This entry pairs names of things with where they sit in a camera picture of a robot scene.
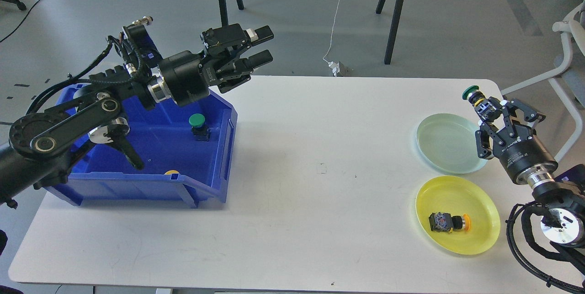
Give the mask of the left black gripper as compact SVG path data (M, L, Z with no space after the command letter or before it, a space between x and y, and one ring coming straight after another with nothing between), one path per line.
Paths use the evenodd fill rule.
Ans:
M251 80L255 69L269 64L273 56L269 50L242 58L242 54L256 45L274 38L269 26L243 30L240 24L211 28L201 33L203 50L188 50L159 62L149 80L149 108L171 99L180 107L197 102L217 86L226 93Z

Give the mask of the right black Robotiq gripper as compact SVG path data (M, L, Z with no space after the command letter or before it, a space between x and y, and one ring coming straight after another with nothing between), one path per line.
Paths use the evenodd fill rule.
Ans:
M558 162L528 126L543 122L547 116L519 99L502 100L500 105L501 109L477 110L477 156L484 160L496 158L514 184L538 186L551 182ZM501 115L518 123L498 129L494 121Z

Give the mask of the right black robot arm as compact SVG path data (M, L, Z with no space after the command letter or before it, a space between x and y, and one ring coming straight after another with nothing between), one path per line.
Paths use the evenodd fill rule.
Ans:
M548 287L582 294L583 285L561 281L529 262L514 234L520 223L533 251L552 261L570 263L584 273L584 186L554 177L558 163L535 130L545 115L520 100L499 100L480 91L468 94L466 100L479 118L477 156L497 159L512 183L527 185L532 191L532 201L517 204L506 220L506 242L513 257Z

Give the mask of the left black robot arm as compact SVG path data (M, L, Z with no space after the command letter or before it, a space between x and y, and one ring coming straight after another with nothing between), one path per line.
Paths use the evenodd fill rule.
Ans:
M1 146L1 203L17 208L25 188L66 184L77 163L99 144L126 157L134 169L144 161L127 139L130 127L123 101L137 97L145 109L172 100L178 106L198 102L216 86L226 93L247 83L272 61L268 50L242 54L274 37L269 26L243 30L239 24L201 33L203 49L161 57L145 16L108 36L108 46L79 75L51 86L32 102L9 129Z

